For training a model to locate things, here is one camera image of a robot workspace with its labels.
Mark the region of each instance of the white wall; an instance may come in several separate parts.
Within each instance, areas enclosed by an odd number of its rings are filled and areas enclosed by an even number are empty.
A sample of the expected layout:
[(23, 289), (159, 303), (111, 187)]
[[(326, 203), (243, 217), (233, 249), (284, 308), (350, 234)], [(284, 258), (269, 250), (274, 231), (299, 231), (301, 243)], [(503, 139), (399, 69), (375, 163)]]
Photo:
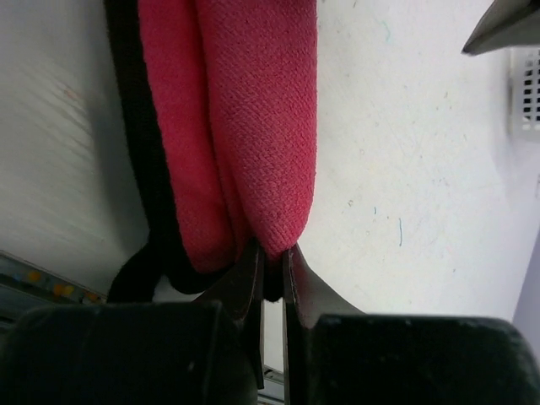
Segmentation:
[(316, 194), (300, 245), (363, 311), (514, 314), (540, 225), (540, 145), (509, 134), (508, 50), (461, 54), (491, 3), (318, 3)]
[(540, 235), (532, 252), (514, 314), (514, 325), (532, 346), (537, 359), (540, 359)]
[(146, 237), (99, 0), (0, 2), (0, 251), (105, 293)]

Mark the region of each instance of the black fabric trim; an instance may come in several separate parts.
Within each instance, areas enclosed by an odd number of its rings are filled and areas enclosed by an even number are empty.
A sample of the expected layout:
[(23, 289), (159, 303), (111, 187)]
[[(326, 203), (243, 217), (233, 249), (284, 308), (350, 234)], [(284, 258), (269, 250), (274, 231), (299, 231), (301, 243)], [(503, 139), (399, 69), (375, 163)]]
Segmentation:
[(143, 248), (122, 268), (113, 287), (115, 291), (132, 288), (135, 284), (129, 283), (130, 277), (140, 278), (136, 284), (151, 286), (154, 283), (155, 287), (159, 280), (156, 275), (164, 273), (178, 291), (199, 293), (218, 280), (226, 269), (209, 275), (197, 273), (182, 245), (161, 131), (143, 59), (137, 0), (105, 0), (104, 3), (127, 146), (150, 228), (149, 247)]

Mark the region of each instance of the white vent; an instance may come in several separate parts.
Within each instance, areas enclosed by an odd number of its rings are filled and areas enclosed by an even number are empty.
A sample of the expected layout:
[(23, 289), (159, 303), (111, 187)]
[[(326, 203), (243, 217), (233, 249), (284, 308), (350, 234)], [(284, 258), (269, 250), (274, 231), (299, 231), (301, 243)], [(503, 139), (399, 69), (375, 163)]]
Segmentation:
[(540, 48), (512, 50), (512, 133), (540, 142)]

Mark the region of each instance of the pink fabric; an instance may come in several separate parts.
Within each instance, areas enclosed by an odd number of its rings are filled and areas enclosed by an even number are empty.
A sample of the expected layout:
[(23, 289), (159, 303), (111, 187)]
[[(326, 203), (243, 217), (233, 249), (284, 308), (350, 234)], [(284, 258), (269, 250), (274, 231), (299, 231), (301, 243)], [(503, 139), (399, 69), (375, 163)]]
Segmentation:
[(144, 59), (193, 266), (271, 258), (305, 227), (316, 163), (315, 0), (139, 0)]

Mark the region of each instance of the black strap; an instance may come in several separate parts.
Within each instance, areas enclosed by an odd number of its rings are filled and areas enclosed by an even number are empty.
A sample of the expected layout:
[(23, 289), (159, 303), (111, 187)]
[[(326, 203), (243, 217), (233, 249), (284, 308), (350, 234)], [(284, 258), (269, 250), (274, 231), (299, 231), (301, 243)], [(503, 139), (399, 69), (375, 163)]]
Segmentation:
[(151, 239), (119, 272), (111, 288), (111, 302), (117, 300), (115, 297), (120, 297), (122, 302), (151, 300), (149, 291), (154, 291), (161, 274), (178, 291), (199, 293), (226, 271), (197, 273), (182, 245), (170, 173), (143, 59), (137, 4), (137, 0), (105, 0), (105, 12), (127, 146)]

